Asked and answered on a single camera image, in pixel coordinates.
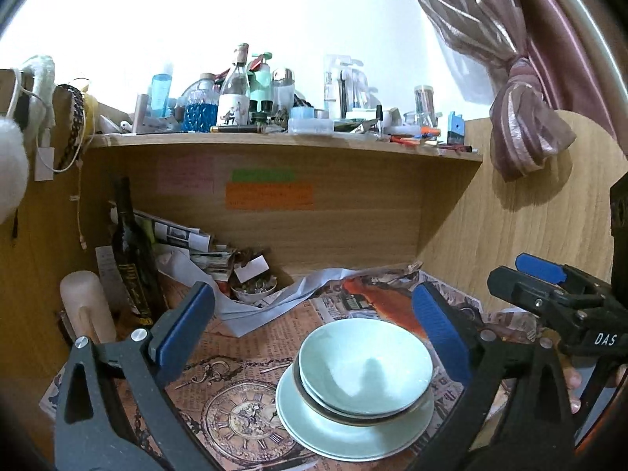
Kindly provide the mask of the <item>right hand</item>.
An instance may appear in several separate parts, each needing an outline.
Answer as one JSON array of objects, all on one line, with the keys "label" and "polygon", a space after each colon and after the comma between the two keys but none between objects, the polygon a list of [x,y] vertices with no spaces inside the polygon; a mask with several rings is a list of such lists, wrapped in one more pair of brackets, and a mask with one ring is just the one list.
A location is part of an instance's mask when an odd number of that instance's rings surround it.
[{"label": "right hand", "polygon": [[[582,376],[573,366],[573,363],[568,356],[560,354],[559,362],[562,367],[568,397],[570,398],[571,412],[573,414],[577,414],[578,411],[580,411],[581,401],[578,396],[576,396],[575,390],[581,386]],[[615,375],[608,379],[606,386],[610,388],[619,387],[619,383],[622,381],[626,371],[627,365],[626,363],[623,363],[617,368]]]}]

